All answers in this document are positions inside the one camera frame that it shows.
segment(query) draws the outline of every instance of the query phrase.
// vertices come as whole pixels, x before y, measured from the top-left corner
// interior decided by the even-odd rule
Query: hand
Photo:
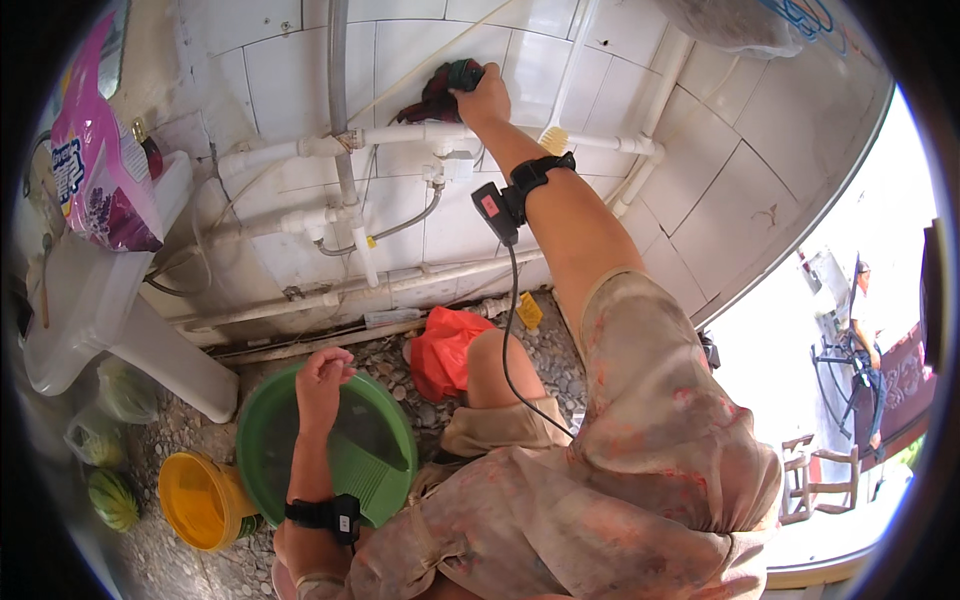
[[[311,436],[330,433],[340,408],[340,386],[357,370],[345,367],[353,360],[343,348],[324,348],[314,352],[297,372],[297,410],[300,432]]]
[[[495,62],[484,65],[483,78],[471,92],[451,89],[457,99],[460,118],[474,131],[486,123],[510,122],[510,96],[500,79],[500,67]]]

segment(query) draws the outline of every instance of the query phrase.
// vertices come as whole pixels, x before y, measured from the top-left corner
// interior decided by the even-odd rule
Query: gray vertical pipe
[[[340,135],[347,131],[347,8],[349,0],[330,0],[329,28],[327,29],[326,76],[329,85],[330,134]],[[353,180],[353,163],[350,154],[336,155],[337,177],[340,179],[340,195],[343,206],[357,204],[357,188]],[[363,225],[363,217],[354,215],[352,227]]]

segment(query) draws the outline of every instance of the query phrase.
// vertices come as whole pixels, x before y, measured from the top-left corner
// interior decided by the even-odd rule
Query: yellow bucket
[[[160,507],[183,541],[216,552],[263,524],[244,492],[236,467],[198,452],[177,452],[163,461],[157,487]]]

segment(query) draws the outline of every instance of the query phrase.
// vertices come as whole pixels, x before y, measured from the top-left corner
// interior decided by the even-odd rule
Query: plastic bag
[[[655,0],[677,29],[698,41],[752,59],[790,58],[803,46],[790,24],[757,0]]]
[[[100,394],[97,405],[110,417],[145,425],[158,418],[159,385],[146,373],[121,358],[110,356],[97,368]]]
[[[117,468],[127,458],[119,424],[96,404],[84,408],[67,425],[63,440],[88,465]]]
[[[437,306],[426,318],[423,335],[411,340],[410,374],[420,395],[434,403],[467,389],[467,348],[487,329],[480,315]]]
[[[97,89],[100,48],[113,12],[73,62],[63,106],[50,130],[54,182],[67,225],[117,252],[156,252],[163,230],[147,155]]]

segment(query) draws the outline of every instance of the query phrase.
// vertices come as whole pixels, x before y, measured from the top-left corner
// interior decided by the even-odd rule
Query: red bottle
[[[143,151],[147,153],[147,166],[150,169],[150,179],[156,180],[163,173],[163,156],[160,155],[160,149],[154,142],[154,139],[147,135],[147,128],[143,124],[143,119],[136,117],[130,127],[133,133],[133,139],[140,142]]]

